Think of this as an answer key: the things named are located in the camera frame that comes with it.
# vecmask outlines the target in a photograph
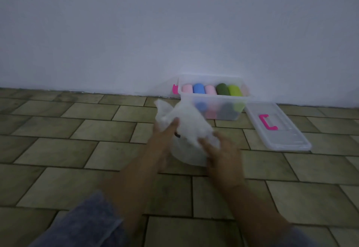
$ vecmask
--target person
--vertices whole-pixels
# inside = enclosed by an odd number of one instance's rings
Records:
[[[169,146],[179,124],[154,133],[145,149],[126,168],[104,181],[99,190],[40,235],[30,247],[126,246],[144,212],[156,174],[165,167]],[[214,132],[220,149],[206,140],[207,172],[227,202],[249,246],[316,246],[246,186],[240,150]]]

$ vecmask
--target tiled floor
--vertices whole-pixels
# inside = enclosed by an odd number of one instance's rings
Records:
[[[27,246],[123,169],[151,135],[155,98],[0,89],[0,242]],[[176,104],[176,99],[166,99]],[[245,113],[209,123],[243,149],[249,188],[327,246],[359,246],[359,110],[283,105],[308,152],[274,152]],[[244,246],[204,168],[157,176],[132,246]]]

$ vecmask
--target hand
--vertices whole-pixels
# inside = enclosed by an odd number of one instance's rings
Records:
[[[218,132],[213,133],[220,141],[220,149],[213,147],[205,139],[198,139],[207,152],[207,172],[219,192],[225,194],[245,183],[240,149]]]
[[[144,155],[153,158],[158,164],[159,170],[166,167],[171,140],[179,123],[179,118],[175,118],[163,132],[159,130],[157,123],[153,125],[153,135],[147,142]]]

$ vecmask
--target blue sleeve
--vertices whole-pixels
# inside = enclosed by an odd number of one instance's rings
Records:
[[[319,247],[319,245],[298,228],[291,227],[272,247]]]
[[[54,223],[29,247],[122,247],[129,238],[119,218],[101,191]]]

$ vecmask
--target person's left hand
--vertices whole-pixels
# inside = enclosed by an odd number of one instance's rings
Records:
[[[169,146],[179,123],[179,118],[175,118],[163,132],[159,130],[157,123],[153,125],[153,135],[147,142],[144,155],[153,158],[159,170],[166,167]]]

